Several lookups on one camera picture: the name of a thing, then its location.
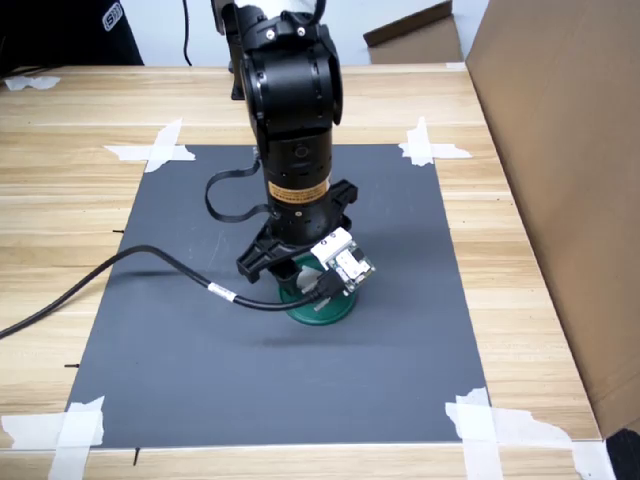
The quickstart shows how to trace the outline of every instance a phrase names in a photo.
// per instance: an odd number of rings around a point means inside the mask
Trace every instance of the masking tape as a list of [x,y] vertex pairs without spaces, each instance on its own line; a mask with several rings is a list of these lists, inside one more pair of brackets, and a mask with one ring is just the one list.
[[13,450],[54,450],[49,480],[82,480],[92,445],[102,445],[104,397],[87,404],[72,403],[66,413],[5,415],[4,431]]
[[60,81],[60,77],[17,77],[5,78],[4,83],[12,92],[24,90],[26,87],[36,90],[47,90],[53,88]]
[[467,64],[464,62],[447,62],[446,66],[449,70],[465,71]]
[[531,412],[492,408],[486,388],[446,403],[447,416],[462,439],[467,478],[503,478],[499,445],[569,450],[583,479],[615,480],[604,442],[576,441],[559,427],[535,420]]
[[155,172],[170,160],[192,161],[196,159],[196,156],[189,152],[184,145],[176,145],[181,128],[182,119],[170,123],[158,132],[153,145],[105,145],[104,148],[118,155],[122,161],[147,160],[145,173]]
[[416,128],[407,130],[407,143],[401,143],[398,147],[402,149],[403,157],[411,157],[411,163],[419,167],[433,163],[434,158],[471,158],[469,152],[452,143],[432,144],[424,117],[420,117]]

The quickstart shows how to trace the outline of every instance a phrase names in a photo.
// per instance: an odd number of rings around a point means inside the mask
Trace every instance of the black cable on table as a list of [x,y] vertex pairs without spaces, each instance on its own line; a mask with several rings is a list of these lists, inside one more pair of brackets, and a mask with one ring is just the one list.
[[[55,312],[58,308],[60,308],[60,306],[62,306],[67,300],[69,300],[69,298],[71,298],[73,295],[78,293],[83,287],[85,287],[89,282],[91,282],[91,280],[96,278],[98,275],[100,275],[102,272],[104,272],[106,269],[111,267],[113,264],[115,264],[119,260],[122,260],[123,258],[126,258],[129,255],[133,255],[134,253],[151,253],[159,257],[160,259],[164,260],[169,265],[174,267],[176,270],[183,273],[184,275],[189,277],[191,280],[196,282],[198,285],[206,289],[209,289],[211,285],[215,285],[213,282],[209,281],[209,279],[207,279],[205,276],[196,272],[195,270],[188,267],[181,261],[175,259],[168,253],[164,252],[163,250],[160,250],[159,248],[153,247],[151,245],[136,245],[135,247],[129,247],[122,250],[121,252],[118,252],[111,258],[101,263],[98,267],[93,269],[93,271],[89,273],[86,277],[84,277],[82,280],[80,280],[73,287],[71,287],[69,290],[67,290],[64,294],[62,294],[56,300],[51,302],[49,305],[44,307],[42,310],[34,313],[33,315],[25,318],[24,320],[14,325],[11,325],[10,327],[5,328],[4,330],[1,330],[0,339],[8,337],[9,335],[12,335],[16,332],[19,332],[23,328],[33,325],[34,323],[39,322],[46,316]],[[319,300],[319,298],[320,298],[319,294],[315,291],[310,292],[309,294],[305,295],[301,299],[296,300],[295,302],[290,302],[290,303],[260,302],[257,300],[251,300],[251,299],[242,297],[240,295],[236,295],[233,298],[233,303],[246,308],[252,308],[254,310],[262,310],[266,312],[281,312],[285,310],[290,310],[292,308],[298,308],[304,305],[308,305],[310,303],[313,303]]]
[[187,6],[187,0],[182,0],[182,9],[184,10],[184,45],[182,46],[182,54],[191,67],[193,65],[191,65],[189,53],[187,52],[187,47],[189,46],[189,7]]

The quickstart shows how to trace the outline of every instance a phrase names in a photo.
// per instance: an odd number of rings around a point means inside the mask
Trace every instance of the wooden table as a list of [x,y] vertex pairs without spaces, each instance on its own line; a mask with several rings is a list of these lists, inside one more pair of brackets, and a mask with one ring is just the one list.
[[[112,255],[144,165],[103,145],[253,144],[232,78],[213,68],[64,68],[51,90],[0,87],[0,328],[40,309]],[[532,412],[574,440],[599,433],[469,74],[445,65],[343,69],[335,143],[431,141],[473,158],[436,161],[493,405]],[[107,275],[50,318],[0,341],[0,415],[65,404]],[[0,447],[11,438],[0,431]],[[571,452],[501,447],[505,478],[578,478]],[[461,444],[93,451],[85,478],[466,478]],[[46,478],[52,453],[0,453],[0,478]]]

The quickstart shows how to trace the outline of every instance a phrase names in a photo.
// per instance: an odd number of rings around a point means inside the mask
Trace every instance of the cardboard panel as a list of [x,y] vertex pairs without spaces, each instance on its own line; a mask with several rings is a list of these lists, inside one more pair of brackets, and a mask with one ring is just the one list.
[[460,39],[453,17],[369,48],[371,63],[461,62]]
[[451,0],[446,0],[424,10],[420,10],[412,15],[400,18],[382,27],[376,28],[363,35],[364,41],[369,47],[375,47],[388,40],[392,40],[401,35],[411,33],[431,23],[447,18],[451,15],[453,4]]
[[602,434],[640,417],[640,3],[492,0],[467,60]]

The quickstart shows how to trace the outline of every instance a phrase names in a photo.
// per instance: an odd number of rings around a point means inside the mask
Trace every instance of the sticker label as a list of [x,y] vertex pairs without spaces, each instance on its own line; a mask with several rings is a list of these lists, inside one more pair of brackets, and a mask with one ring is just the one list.
[[209,286],[207,287],[207,290],[209,290],[211,293],[215,293],[216,295],[224,298],[225,300],[228,300],[229,302],[233,302],[233,299],[236,298],[237,296],[231,290],[227,290],[222,285],[218,285],[217,283],[213,283],[213,282],[209,284]]
[[107,13],[102,17],[102,26],[107,32],[110,32],[122,17],[124,17],[124,10],[122,10],[120,2],[116,2],[111,5],[111,8],[107,10]]
[[280,200],[284,203],[293,203],[296,205],[302,203],[311,203],[322,198],[329,191],[329,177],[323,180],[321,183],[311,188],[304,188],[302,190],[290,190],[288,188],[282,188],[275,183],[268,182],[269,194],[276,200]]

